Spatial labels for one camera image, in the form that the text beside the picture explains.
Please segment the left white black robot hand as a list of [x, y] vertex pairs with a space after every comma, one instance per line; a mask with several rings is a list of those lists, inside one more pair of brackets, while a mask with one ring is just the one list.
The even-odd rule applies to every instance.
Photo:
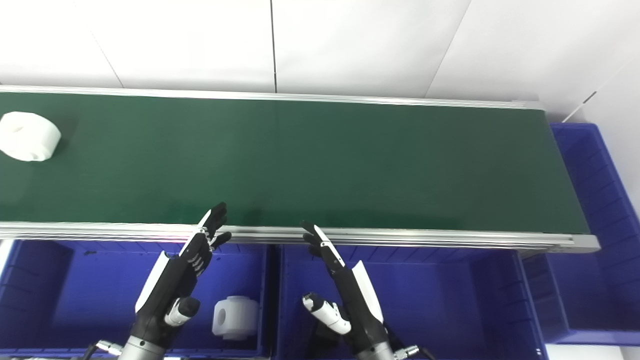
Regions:
[[182, 326], [200, 308], [192, 292], [213, 253], [233, 236], [217, 231], [227, 222], [227, 204], [220, 202], [202, 217], [177, 255], [162, 251], [135, 304], [130, 339], [135, 346], [169, 349]]

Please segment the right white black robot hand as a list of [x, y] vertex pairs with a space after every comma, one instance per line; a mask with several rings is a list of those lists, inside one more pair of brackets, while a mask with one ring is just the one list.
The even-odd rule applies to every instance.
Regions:
[[308, 250], [320, 257], [342, 299], [342, 305], [307, 292], [302, 305], [330, 331], [342, 336], [357, 360], [393, 360], [394, 352], [377, 294], [363, 262], [349, 268], [333, 242], [315, 224], [302, 221]]

